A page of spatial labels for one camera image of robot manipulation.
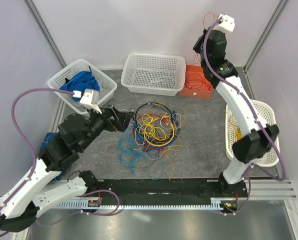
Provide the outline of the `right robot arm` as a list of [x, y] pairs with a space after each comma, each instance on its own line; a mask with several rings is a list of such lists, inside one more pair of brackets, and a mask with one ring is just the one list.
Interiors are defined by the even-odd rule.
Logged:
[[269, 124], [254, 107], [236, 68], [225, 58], [226, 44], [225, 33], [209, 28], [203, 31], [193, 50], [200, 54], [205, 78], [227, 103], [242, 134], [242, 138], [232, 145], [231, 163], [218, 178], [219, 193], [229, 197], [257, 159], [270, 150], [274, 150], [279, 159], [281, 154], [275, 145], [279, 128]]

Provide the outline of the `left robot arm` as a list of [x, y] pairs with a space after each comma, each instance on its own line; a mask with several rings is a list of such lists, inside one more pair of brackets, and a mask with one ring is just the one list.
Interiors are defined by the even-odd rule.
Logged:
[[124, 132], [134, 117], [132, 111], [114, 106], [90, 111], [89, 118], [71, 114], [58, 126], [58, 133], [40, 151], [34, 165], [8, 193], [0, 196], [0, 230], [18, 233], [30, 227], [38, 217], [70, 198], [97, 194], [99, 182], [91, 171], [82, 171], [57, 189], [40, 193], [55, 177], [79, 159], [79, 154], [103, 131]]

